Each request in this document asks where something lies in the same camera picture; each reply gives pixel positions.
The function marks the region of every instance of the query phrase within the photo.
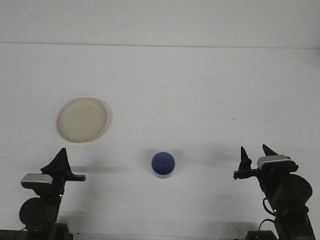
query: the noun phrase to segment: white wall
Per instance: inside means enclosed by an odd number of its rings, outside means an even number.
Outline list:
[[[319,0],[2,0],[0,42],[320,47]]]
[[[0,227],[23,227],[34,194],[21,178],[66,147],[87,175],[62,199],[72,232],[243,238],[268,215],[257,180],[233,171],[240,146],[255,161],[267,144],[311,183],[318,236],[319,63],[315,49],[0,44]],[[56,128],[79,97],[108,105],[108,128],[89,143]],[[165,180],[150,168],[158,151],[176,159]]]

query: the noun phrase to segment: beige plate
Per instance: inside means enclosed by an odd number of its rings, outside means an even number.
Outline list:
[[[56,125],[62,137],[74,143],[95,139],[105,128],[107,110],[95,98],[82,97],[69,102],[60,111]]]

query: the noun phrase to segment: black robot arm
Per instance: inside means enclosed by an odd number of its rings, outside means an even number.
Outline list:
[[[46,233],[57,221],[66,181],[83,182],[85,175],[72,173],[67,151],[62,148],[45,167],[42,174],[27,174],[21,185],[33,189],[39,197],[27,200],[19,212],[20,220],[30,233]]]
[[[310,184],[296,172],[298,165],[290,157],[279,155],[263,145],[265,156],[257,161],[258,168],[251,169],[250,159],[241,147],[241,163],[238,171],[234,171],[234,179],[257,177],[274,217],[274,225],[279,240],[315,240],[315,235],[308,217],[306,202],[312,195]],[[249,232],[246,239],[258,237]]]

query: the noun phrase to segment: cup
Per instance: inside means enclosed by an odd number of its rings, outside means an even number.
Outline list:
[[[167,179],[175,168],[174,157],[165,151],[158,152],[151,161],[154,174],[160,179]]]

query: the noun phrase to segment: paper plate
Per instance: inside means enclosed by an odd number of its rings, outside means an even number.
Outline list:
[[[60,135],[74,143],[95,139],[105,128],[107,110],[97,99],[82,97],[69,102],[60,111],[56,125]]]

